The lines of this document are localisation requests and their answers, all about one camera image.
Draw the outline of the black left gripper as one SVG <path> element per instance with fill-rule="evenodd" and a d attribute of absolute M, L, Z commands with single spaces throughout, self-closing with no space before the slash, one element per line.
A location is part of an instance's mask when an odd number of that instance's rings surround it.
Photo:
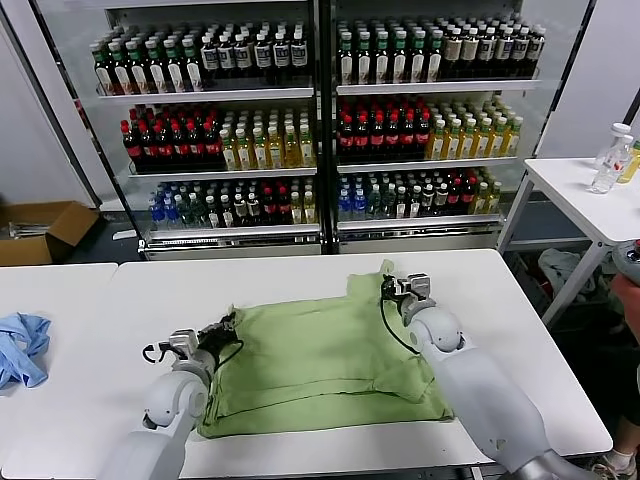
<path fill-rule="evenodd" d="M 223 316 L 220 323 L 210 324 L 198 332 L 198 348 L 209 353 L 221 353 L 227 346 L 241 340 L 235 322 L 235 312 Z"/>

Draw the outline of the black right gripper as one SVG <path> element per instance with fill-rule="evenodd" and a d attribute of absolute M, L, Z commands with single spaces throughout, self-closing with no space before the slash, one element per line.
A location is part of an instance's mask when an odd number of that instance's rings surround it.
<path fill-rule="evenodd" d="M 403 308 L 411 303 L 411 283 L 408 278 L 399 278 L 397 275 L 383 275 L 381 294 L 388 295 L 388 300 L 393 301 L 398 308 Z"/>

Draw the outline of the person's hand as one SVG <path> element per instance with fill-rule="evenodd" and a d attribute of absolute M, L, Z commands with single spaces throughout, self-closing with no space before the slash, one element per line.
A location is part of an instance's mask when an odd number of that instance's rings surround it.
<path fill-rule="evenodd" d="M 640 342 L 640 288 L 622 274 L 617 274 L 611 289 L 623 305 L 624 319 L 637 342 Z"/>

